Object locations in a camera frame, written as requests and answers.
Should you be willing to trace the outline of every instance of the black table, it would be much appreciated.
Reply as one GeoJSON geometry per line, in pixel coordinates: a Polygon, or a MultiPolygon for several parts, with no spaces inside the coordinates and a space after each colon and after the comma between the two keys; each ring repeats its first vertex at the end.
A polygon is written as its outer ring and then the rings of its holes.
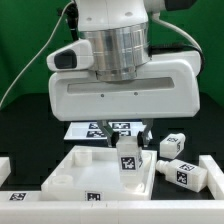
{"type": "MultiPolygon", "coordinates": [[[[184,133],[185,150],[178,159],[197,165],[199,155],[212,155],[224,168],[224,108],[201,94],[201,110],[194,118],[155,119],[149,148],[170,133],[184,133]]],[[[24,95],[0,112],[0,157],[10,157],[12,172],[1,190],[40,190],[41,184],[74,145],[107,147],[102,141],[63,140],[68,122],[58,121],[51,112],[48,94],[24,95]]],[[[153,200],[213,199],[208,188],[200,193],[165,181],[156,172],[153,200]]]]}

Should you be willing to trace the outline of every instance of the white block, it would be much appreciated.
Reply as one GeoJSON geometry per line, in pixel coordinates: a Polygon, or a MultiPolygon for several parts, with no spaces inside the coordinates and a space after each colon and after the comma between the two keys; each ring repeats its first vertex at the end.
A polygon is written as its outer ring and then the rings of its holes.
{"type": "Polygon", "coordinates": [[[138,146],[137,138],[120,137],[116,147],[121,182],[128,188],[143,189],[142,191],[144,191],[144,187],[141,185],[144,176],[142,148],[138,146]]]}
{"type": "Polygon", "coordinates": [[[185,140],[184,134],[170,134],[160,142],[160,157],[175,159],[184,149],[185,140]]]}
{"type": "Polygon", "coordinates": [[[0,158],[0,187],[5,182],[6,178],[11,173],[9,158],[0,158]]]}
{"type": "Polygon", "coordinates": [[[199,166],[208,170],[208,188],[216,200],[224,200],[224,174],[210,155],[199,157],[199,166]]]}

